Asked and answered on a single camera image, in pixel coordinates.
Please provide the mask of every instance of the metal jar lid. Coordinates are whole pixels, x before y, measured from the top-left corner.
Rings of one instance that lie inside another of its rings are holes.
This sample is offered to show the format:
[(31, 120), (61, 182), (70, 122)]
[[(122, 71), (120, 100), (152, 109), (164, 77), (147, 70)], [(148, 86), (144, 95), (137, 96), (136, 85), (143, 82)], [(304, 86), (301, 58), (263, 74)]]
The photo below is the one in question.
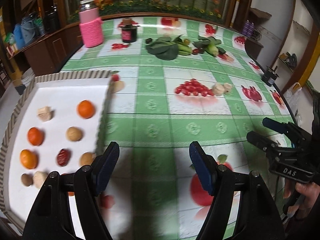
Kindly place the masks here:
[(82, 0), (80, 4), (81, 4), (81, 8), (80, 8), (81, 11), (97, 8), (97, 6), (94, 3), (94, 0)]

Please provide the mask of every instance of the black bottle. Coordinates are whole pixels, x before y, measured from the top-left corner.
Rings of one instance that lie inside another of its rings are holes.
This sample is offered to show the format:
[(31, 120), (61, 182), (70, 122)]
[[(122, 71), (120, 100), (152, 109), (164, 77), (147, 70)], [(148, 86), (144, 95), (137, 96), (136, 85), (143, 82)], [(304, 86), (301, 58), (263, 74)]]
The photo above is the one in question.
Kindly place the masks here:
[(124, 43), (132, 43), (137, 41), (137, 26), (132, 25), (131, 18), (123, 19), (124, 27), (122, 27), (122, 41)]

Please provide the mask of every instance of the green checkered tablecloth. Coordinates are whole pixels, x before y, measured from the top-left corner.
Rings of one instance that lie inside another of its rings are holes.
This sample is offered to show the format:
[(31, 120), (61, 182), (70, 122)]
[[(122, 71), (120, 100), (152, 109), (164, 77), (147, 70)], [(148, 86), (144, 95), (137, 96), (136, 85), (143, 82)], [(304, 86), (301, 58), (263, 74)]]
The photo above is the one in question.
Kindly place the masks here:
[[(234, 171), (258, 170), (272, 195), (278, 194), (280, 207), (283, 182), (275, 192), (276, 178), (268, 173), (265, 155), (246, 141), (246, 134), (254, 130), (290, 147), (286, 137), (263, 127), (261, 121), (266, 116), (279, 122), (292, 119), (285, 105), (276, 101), (275, 89), (261, 81), (262, 71), (248, 57), (244, 45), (235, 41), (240, 34), (217, 27), (213, 35), (233, 61), (209, 54), (164, 61), (147, 53), (144, 39), (181, 34), (192, 42), (198, 35), (207, 36), (206, 24), (179, 19), (179, 28), (168, 28), (160, 17), (136, 17), (133, 20), (141, 26), (137, 42), (112, 50), (113, 43), (122, 42), (121, 20), (105, 21), (104, 43), (82, 47), (62, 69), (117, 70), (125, 84), (113, 94), (105, 142), (105, 146), (110, 141), (120, 145), (120, 158), (105, 191), (114, 205), (102, 211), (113, 239), (196, 238), (208, 207), (198, 205), (190, 192), (195, 175), (189, 167), (192, 141), (199, 141), (216, 160), (227, 155)], [(233, 88), (220, 97), (176, 95), (174, 89), (191, 78), (207, 87), (227, 82)], [(243, 87), (254, 87), (262, 100), (248, 99)], [(233, 233), (238, 205), (239, 193), (234, 197), (225, 237)]]

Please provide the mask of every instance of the orange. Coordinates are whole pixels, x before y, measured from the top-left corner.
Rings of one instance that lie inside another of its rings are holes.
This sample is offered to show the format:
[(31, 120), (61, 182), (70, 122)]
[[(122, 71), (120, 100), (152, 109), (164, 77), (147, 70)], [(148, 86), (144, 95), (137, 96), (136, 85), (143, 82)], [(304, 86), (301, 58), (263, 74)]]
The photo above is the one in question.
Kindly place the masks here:
[(36, 127), (30, 128), (28, 131), (28, 141), (35, 146), (39, 146), (42, 144), (44, 139), (44, 134), (41, 130)]
[(20, 162), (25, 168), (31, 170), (37, 167), (38, 157), (29, 150), (22, 150), (20, 153)]
[(88, 119), (93, 117), (96, 110), (94, 108), (94, 105), (90, 101), (84, 100), (81, 101), (77, 106), (77, 112), (82, 118)]

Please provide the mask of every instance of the water bottle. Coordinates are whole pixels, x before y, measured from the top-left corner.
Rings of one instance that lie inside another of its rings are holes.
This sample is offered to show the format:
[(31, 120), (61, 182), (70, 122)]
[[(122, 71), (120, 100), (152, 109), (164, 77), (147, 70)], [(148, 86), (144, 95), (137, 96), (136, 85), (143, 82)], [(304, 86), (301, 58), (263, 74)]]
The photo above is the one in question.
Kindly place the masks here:
[(16, 45), (18, 49), (22, 49), (26, 44), (24, 42), (22, 33), (21, 33), (21, 25), (16, 24), (13, 30), (14, 39), (16, 40)]

